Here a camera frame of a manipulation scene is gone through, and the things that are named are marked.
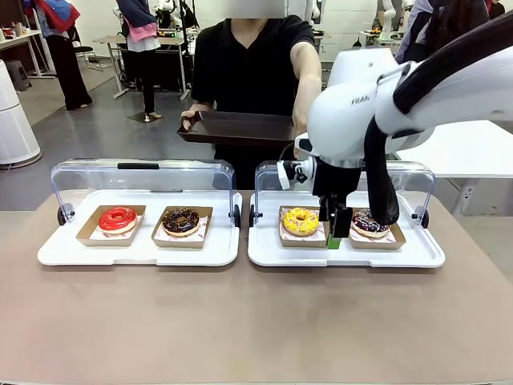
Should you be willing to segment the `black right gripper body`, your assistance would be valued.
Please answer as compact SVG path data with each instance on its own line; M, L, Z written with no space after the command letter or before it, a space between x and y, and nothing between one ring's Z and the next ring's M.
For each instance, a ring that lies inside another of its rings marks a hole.
M344 196L357 189L362 167L343 168L315 158L312 194L316 197Z

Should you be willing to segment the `person's right hand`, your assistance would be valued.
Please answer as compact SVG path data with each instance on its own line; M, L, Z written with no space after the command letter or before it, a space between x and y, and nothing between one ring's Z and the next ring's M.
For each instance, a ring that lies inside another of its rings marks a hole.
M180 128L188 132L200 117L198 111L183 111L180 116Z

